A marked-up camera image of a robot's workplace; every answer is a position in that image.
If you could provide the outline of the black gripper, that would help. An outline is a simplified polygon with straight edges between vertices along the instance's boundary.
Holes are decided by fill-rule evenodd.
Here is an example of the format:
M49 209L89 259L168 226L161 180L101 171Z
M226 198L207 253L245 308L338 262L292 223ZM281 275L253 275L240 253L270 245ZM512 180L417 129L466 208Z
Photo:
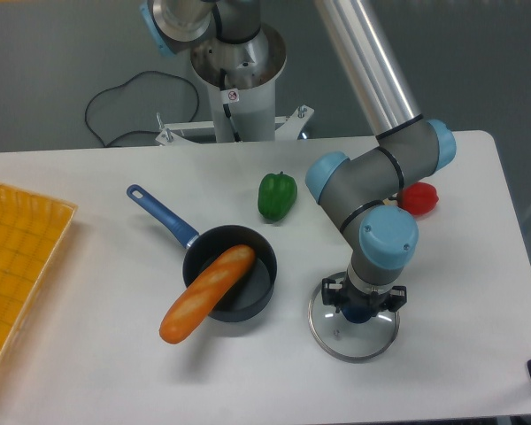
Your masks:
M368 286L364 292L351 282L343 283L343 278L324 278L320 294L322 304L333 306L337 313L350 308L397 313L407 303L405 286Z

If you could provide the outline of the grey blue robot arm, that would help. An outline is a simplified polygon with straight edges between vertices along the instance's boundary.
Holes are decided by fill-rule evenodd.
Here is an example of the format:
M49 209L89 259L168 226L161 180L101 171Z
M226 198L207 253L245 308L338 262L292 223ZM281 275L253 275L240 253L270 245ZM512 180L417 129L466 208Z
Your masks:
M366 1L319 1L317 9L377 146L358 158L318 159L305 182L352 249L341 285L326 280L323 302L367 321L405 304L396 279L418 229L412 216L384 204L447 166L456 142L438 120L424 120ZM260 95L286 62L284 42L263 23L256 1L149 1L142 15L158 49L190 53L206 83L218 142L269 141L278 133L273 100Z

